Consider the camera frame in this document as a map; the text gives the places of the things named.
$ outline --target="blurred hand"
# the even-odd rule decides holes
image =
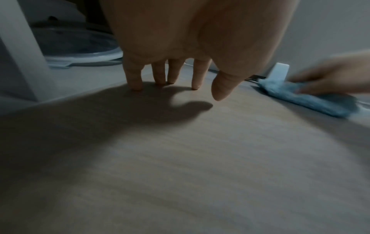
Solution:
[[[222,100],[259,72],[279,44],[298,0],[101,0],[124,54],[128,85],[141,90],[141,70],[175,83],[185,59],[194,58],[192,88],[198,89],[213,60],[220,69],[212,95]]]
[[[370,93],[370,51],[335,56],[287,79],[311,81],[299,93]]]

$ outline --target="wooden board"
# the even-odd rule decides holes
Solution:
[[[1,117],[1,233],[369,233],[369,117],[215,102],[214,76]]]

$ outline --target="microfiber cloth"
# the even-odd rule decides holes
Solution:
[[[326,94],[312,96],[308,94],[296,94],[305,83],[285,82],[278,76],[267,79],[259,79],[258,85],[268,95],[294,103],[309,109],[337,117],[346,118],[358,111],[357,99],[345,94]]]

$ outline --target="light wood tabletop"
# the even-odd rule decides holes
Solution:
[[[180,76],[1,117],[0,233],[370,233],[369,116]]]

